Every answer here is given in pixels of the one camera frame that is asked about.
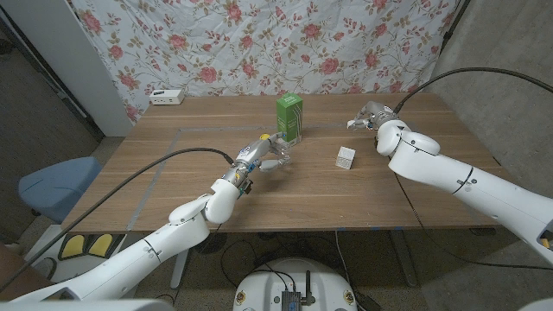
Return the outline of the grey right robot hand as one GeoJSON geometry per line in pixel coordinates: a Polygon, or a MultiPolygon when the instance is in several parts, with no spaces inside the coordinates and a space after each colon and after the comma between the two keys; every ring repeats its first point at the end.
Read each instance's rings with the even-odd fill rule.
{"type": "Polygon", "coordinates": [[[352,130],[377,130],[384,123],[396,119],[397,114],[390,107],[369,101],[359,110],[354,119],[346,123],[346,127],[352,130]]]}

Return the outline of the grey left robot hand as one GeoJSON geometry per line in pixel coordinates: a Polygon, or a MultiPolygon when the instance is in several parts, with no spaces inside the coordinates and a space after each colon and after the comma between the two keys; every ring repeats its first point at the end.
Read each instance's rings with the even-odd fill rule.
{"type": "Polygon", "coordinates": [[[284,137],[283,132],[263,134],[243,147],[222,179],[233,184],[239,194],[248,194],[252,184],[248,175],[254,169],[267,173],[290,163],[290,145],[284,137]]]}

